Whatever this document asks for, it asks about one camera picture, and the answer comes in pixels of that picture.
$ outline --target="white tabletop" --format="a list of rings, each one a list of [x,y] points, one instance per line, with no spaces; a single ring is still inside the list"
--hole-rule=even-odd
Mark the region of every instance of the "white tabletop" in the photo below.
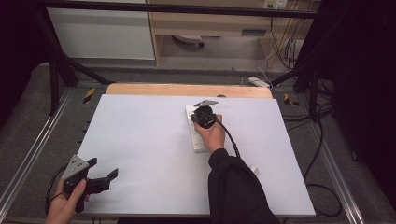
[[[78,156],[98,163],[89,178],[119,168],[110,190],[92,195],[84,213],[177,217],[209,214],[209,153],[192,151],[185,106],[203,100],[223,123],[247,165],[259,168],[277,216],[315,214],[276,100],[189,96],[103,95]],[[234,155],[229,138],[226,148]]]

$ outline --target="wooden edge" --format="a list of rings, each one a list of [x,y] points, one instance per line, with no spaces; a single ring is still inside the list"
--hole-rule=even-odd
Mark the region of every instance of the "wooden edge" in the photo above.
[[[134,84],[115,83],[108,86],[106,94],[114,95],[171,95],[171,96],[206,96],[233,98],[272,99],[267,88],[212,85],[181,85],[181,84]]]

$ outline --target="hand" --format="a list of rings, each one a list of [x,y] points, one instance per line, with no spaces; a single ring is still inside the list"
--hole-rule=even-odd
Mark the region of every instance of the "hand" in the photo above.
[[[216,117],[222,121],[221,114],[217,114]],[[194,123],[194,127],[195,131],[201,135],[204,145],[210,153],[213,153],[219,148],[224,148],[225,131],[217,122],[209,129],[202,128],[197,123]]]
[[[72,194],[68,199],[65,196],[64,191],[64,181],[61,179],[56,187],[55,194],[58,195],[52,200],[50,205],[49,214],[47,215],[46,224],[66,224],[70,223],[76,209],[76,204],[78,199],[84,193],[84,189],[87,183],[85,179],[82,179],[73,190]]]

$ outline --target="cabinet door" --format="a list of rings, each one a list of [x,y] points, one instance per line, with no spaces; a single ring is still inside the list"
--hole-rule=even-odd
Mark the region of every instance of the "cabinet door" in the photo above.
[[[147,12],[49,8],[49,15],[61,46],[70,57],[154,60]]]

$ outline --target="black jacket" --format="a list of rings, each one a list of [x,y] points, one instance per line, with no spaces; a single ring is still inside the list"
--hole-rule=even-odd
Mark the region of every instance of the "black jacket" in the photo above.
[[[216,150],[209,159],[210,216],[213,224],[279,223],[268,207],[259,179],[239,158]]]

